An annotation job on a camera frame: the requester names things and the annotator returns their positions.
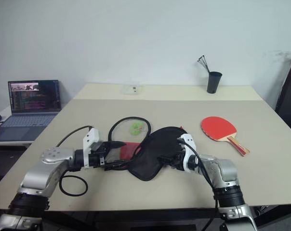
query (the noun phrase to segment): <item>white wall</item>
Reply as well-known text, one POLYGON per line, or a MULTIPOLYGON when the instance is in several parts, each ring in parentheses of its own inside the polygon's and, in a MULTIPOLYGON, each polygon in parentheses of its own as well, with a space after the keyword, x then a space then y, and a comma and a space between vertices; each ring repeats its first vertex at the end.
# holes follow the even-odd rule
POLYGON ((273 106, 291 59, 291 0, 0 0, 0 110, 8 80, 253 85, 273 106))

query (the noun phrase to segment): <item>dark floor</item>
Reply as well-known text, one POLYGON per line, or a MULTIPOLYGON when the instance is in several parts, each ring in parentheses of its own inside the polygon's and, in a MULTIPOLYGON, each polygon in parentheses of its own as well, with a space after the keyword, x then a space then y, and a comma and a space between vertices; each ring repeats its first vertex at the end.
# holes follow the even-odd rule
MULTIPOLYGON (((25 151, 24 147, 12 147, 0 148, 0 179, 9 171, 9 169, 14 165, 18 158, 25 151)), ((68 215, 77 218, 89 225, 93 224, 93 219, 95 217, 94 212, 67 212, 68 215)), ((195 220, 176 220, 176 221, 145 221, 145 222, 100 222, 96 223, 96 227, 99 231, 141 231, 141 230, 162 230, 162 229, 142 229, 136 227, 156 227, 156 226, 182 226, 184 229, 176 230, 201 230, 206 224, 208 219, 195 219, 195 220)), ((213 223, 208 227, 207 231, 218 231, 219 226, 222 224, 222 220, 219 218, 214 219, 213 223)), ((61 229, 55 225, 44 222, 44 231, 66 231, 67 229, 61 229)), ((281 220, 275 224, 266 226, 259 229, 261 231, 291 231, 291 217, 281 220)))

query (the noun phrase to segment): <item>pen holder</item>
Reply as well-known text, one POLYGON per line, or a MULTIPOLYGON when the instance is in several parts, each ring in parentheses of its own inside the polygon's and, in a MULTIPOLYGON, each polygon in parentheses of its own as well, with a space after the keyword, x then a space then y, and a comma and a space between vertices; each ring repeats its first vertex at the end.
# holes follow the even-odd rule
POLYGON ((209 81, 208 81, 208 89, 207 92, 214 94, 217 90, 218 83, 222 77, 222 73, 216 72, 216 71, 211 71, 209 72, 209 81))

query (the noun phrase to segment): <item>robotic arm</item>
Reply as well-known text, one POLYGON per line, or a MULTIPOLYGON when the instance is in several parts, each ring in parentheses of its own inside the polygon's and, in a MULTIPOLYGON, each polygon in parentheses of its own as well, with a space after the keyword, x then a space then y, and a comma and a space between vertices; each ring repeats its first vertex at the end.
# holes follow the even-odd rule
MULTIPOLYGON (((196 149, 189 134, 180 137, 196 149)), ((0 218, 0 231, 35 231, 41 224, 41 215, 49 208, 48 198, 54 192, 61 176, 67 171, 80 171, 82 167, 121 166, 123 161, 106 163, 110 148, 125 145, 119 141, 102 142, 98 130, 92 128, 83 139, 83 150, 51 148, 43 152, 40 160, 28 171, 9 205, 7 214, 0 218)), ((203 175, 200 161, 194 152, 182 144, 183 153, 174 160, 162 162, 178 170, 203 175)), ((219 201, 219 213, 225 223, 221 231, 257 231, 250 208, 245 204, 239 187, 237 170, 230 160, 219 160, 200 155, 213 184, 214 198, 219 201)))

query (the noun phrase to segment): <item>black cloth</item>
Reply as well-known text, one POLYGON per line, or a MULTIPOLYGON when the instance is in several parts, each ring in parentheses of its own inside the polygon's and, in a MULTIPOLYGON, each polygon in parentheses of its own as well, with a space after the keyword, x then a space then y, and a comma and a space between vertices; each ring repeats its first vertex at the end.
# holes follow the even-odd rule
POLYGON ((177 127, 161 128, 153 132, 142 142, 140 150, 128 165, 128 171, 144 181, 153 179, 163 167, 158 158, 173 157, 180 152, 177 138, 185 133, 185 130, 177 127))

